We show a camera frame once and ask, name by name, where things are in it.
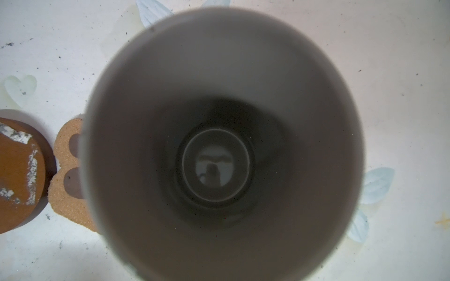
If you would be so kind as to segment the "grey mug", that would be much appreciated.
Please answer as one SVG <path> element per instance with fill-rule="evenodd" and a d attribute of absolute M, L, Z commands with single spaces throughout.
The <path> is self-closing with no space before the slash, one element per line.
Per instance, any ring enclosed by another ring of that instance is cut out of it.
<path fill-rule="evenodd" d="M 293 27 L 170 16 L 100 76 L 79 140 L 99 233 L 145 281 L 300 281 L 342 239 L 364 141 L 348 87 Z"/>

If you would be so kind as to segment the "cork paw print coaster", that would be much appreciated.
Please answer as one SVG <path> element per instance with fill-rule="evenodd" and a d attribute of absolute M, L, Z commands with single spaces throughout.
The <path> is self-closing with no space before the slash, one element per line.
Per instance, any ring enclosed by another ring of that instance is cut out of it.
<path fill-rule="evenodd" d="M 82 119 L 72 119 L 62 126 L 56 137 L 53 152 L 60 169 L 50 181 L 48 199 L 55 213 L 96 232 L 80 181 L 81 128 Z"/>

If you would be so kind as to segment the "glossy brown wooden coaster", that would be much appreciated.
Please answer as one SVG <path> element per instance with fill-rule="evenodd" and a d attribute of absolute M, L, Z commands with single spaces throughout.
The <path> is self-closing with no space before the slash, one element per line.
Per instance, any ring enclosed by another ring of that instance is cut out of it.
<path fill-rule="evenodd" d="M 32 221 L 48 203 L 57 165 L 52 147 L 34 127 L 1 118 L 1 233 Z"/>

